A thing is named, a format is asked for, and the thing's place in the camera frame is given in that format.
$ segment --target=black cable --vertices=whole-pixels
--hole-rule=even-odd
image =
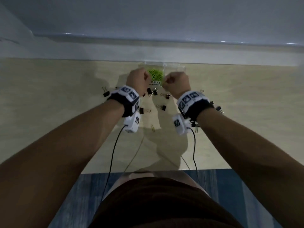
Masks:
[[[196,163],[195,163],[195,160],[194,160],[195,144],[196,144],[195,133],[193,132],[193,130],[192,130],[190,127],[187,127],[187,129],[190,129],[190,130],[192,131],[193,136],[194,136],[193,161],[194,161],[194,165],[195,165],[195,169],[196,169],[197,181],[199,182],[199,173],[198,173],[198,171],[197,171]]]
[[[123,129],[124,129],[126,126],[127,126],[127,125],[124,125],[124,126],[121,128],[121,130],[120,130],[120,132],[119,132],[119,134],[118,134],[118,136],[117,136],[117,138],[116,138],[116,142],[115,142],[115,145],[114,145],[114,148],[113,148],[113,152],[112,152],[110,170],[109,170],[109,174],[108,174],[107,181],[106,181],[106,183],[105,183],[105,188],[107,187],[107,184],[108,184],[108,181],[109,181],[109,178],[110,178],[110,174],[111,174],[112,162],[113,162],[113,156],[114,156],[114,150],[115,150],[116,143],[117,143],[117,141],[118,141],[118,138],[119,138],[120,133],[123,131]],[[103,189],[103,193],[102,193],[102,198],[101,198],[101,200],[103,200],[105,188]]]

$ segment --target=forearm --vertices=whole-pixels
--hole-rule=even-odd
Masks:
[[[215,109],[202,111],[197,121],[222,157],[282,225],[298,227],[304,222],[301,164]]]
[[[1,224],[47,227],[79,174],[123,113],[123,105],[115,100],[106,101],[62,124],[2,163]]]

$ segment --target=hand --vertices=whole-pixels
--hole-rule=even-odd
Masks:
[[[139,96],[143,96],[150,82],[150,74],[144,68],[139,68],[130,72],[126,85],[135,89]]]
[[[171,72],[165,76],[163,88],[179,99],[185,92],[191,90],[189,77],[184,72]]]

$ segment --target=beige table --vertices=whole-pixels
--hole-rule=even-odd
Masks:
[[[125,84],[133,62],[9,59],[0,67],[0,161],[68,119],[105,101],[102,86]],[[183,64],[194,90],[204,90],[227,117],[248,126],[304,164],[304,78],[294,67]],[[122,133],[113,172],[194,169],[193,135],[178,136],[173,98],[141,99],[135,134]],[[166,111],[155,106],[166,105]],[[84,173],[108,172],[114,142],[123,120],[89,162]],[[199,169],[229,168],[202,130],[196,134]]]

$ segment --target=wrist strap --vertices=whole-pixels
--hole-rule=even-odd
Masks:
[[[139,94],[127,85],[111,92],[107,100],[109,99],[114,99],[124,105],[123,118],[132,116],[139,108]]]
[[[192,121],[196,121],[197,116],[204,109],[214,108],[209,99],[198,91],[185,92],[178,99],[177,105],[185,117],[190,118]]]

